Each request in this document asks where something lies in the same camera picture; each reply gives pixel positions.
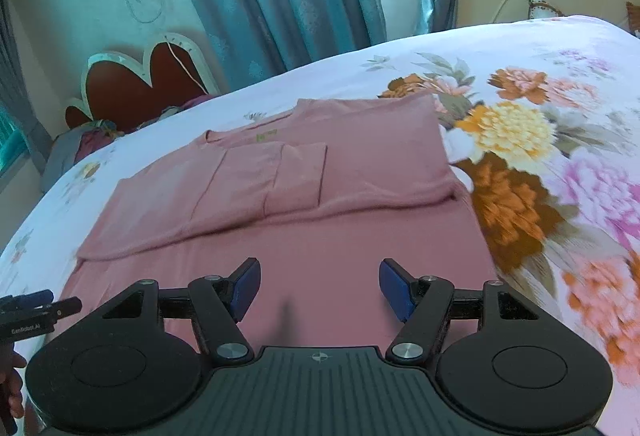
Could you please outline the person's left hand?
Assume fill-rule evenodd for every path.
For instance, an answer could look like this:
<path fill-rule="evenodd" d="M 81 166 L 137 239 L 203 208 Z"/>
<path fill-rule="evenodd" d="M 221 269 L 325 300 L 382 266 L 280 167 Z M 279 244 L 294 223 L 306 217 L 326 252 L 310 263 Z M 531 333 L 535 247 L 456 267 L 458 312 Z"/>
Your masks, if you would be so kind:
<path fill-rule="evenodd" d="M 24 400 L 22 395 L 23 379 L 20 370 L 27 366 L 26 359 L 15 349 L 14 344 L 1 346 L 1 404 L 9 410 L 14 419 L 24 416 Z"/>

